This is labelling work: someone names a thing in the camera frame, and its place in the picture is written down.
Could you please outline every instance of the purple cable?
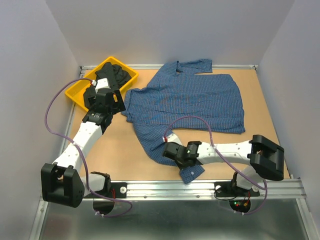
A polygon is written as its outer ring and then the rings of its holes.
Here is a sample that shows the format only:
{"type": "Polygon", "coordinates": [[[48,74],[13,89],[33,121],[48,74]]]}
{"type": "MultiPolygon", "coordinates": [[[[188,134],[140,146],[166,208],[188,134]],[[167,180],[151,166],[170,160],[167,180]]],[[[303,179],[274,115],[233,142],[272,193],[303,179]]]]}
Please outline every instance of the purple cable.
{"type": "Polygon", "coordinates": [[[54,103],[54,101],[56,100],[56,98],[58,97],[58,95],[66,88],[68,87],[70,84],[73,84],[75,82],[78,82],[80,80],[88,80],[90,82],[92,82],[91,79],[89,78],[78,78],[78,79],[75,79],[75,80],[72,80],[70,81],[69,83],[67,83],[63,88],[61,88],[55,95],[54,97],[52,98],[52,100],[50,101],[46,111],[45,111],[45,115],[44,115],[44,125],[46,127],[46,129],[51,133],[51,134],[54,134],[54,135],[57,135],[61,138],[64,138],[66,140],[68,140],[70,143],[74,144],[75,148],[78,150],[79,152],[79,155],[82,159],[82,162],[83,162],[83,166],[84,166],[84,169],[85,169],[85,179],[86,179],[86,188],[90,191],[90,193],[92,193],[93,195],[99,197],[99,198],[102,198],[102,199],[106,199],[106,200],[110,200],[110,201],[113,201],[113,202],[119,202],[119,203],[126,203],[126,204],[129,204],[130,205],[130,208],[120,214],[116,214],[116,215],[111,215],[111,216],[108,216],[108,215],[104,215],[104,214],[100,214],[99,212],[96,211],[96,214],[98,214],[99,216],[102,216],[104,218],[114,218],[114,217],[119,217],[121,215],[124,215],[126,214],[127,212],[129,212],[132,207],[133,207],[133,204],[130,202],[130,201],[127,201],[127,200],[121,200],[121,199],[114,199],[114,198],[109,198],[109,197],[106,197],[106,196],[102,196],[98,193],[96,193],[95,191],[92,191],[89,187],[89,170],[88,170],[88,165],[87,165],[87,162],[86,162],[86,158],[81,150],[81,148],[77,145],[77,143],[71,139],[70,137],[64,135],[64,134],[61,134],[59,132],[55,132],[55,131],[52,131],[51,128],[48,126],[48,113],[49,113],[49,110],[52,106],[52,104],[54,103]]]}
{"type": "MultiPolygon", "coordinates": [[[[209,126],[209,123],[204,120],[203,118],[199,117],[199,116],[182,116],[182,117],[179,117],[178,119],[176,119],[173,123],[171,123],[167,129],[164,131],[164,134],[163,134],[163,137],[164,139],[166,139],[166,135],[167,135],[167,132],[169,129],[171,129],[171,127],[173,126],[173,124],[175,124],[177,121],[179,120],[182,120],[182,119],[187,119],[187,118],[195,118],[195,119],[199,119],[201,120],[202,122],[204,122],[204,124],[206,125],[206,127],[208,128],[209,130],[209,136],[210,136],[210,143],[211,143],[211,146],[214,147],[215,144],[214,144],[214,140],[213,140],[213,137],[212,137],[212,131],[211,131],[211,128],[209,126]]],[[[247,181],[249,181],[250,183],[252,183],[253,185],[255,185],[256,187],[258,187],[259,189],[261,190],[264,190],[265,191],[265,196],[264,196],[264,199],[261,203],[261,205],[251,211],[251,212],[247,212],[247,213],[244,213],[245,215],[250,215],[250,214],[254,214],[255,212],[257,212],[259,209],[261,209],[261,207],[265,204],[266,202],[266,199],[267,199],[267,195],[268,195],[268,186],[267,186],[267,182],[266,180],[263,180],[263,183],[264,183],[264,187],[260,186],[258,183],[254,182],[251,178],[247,177],[246,175],[244,175],[241,171],[239,171],[235,166],[232,165],[231,162],[228,161],[228,159],[226,159],[222,154],[221,152],[215,148],[215,152],[219,155],[219,157],[226,163],[229,165],[229,167],[231,167],[235,172],[237,172],[238,174],[240,174],[243,178],[245,178],[247,181]]]]}

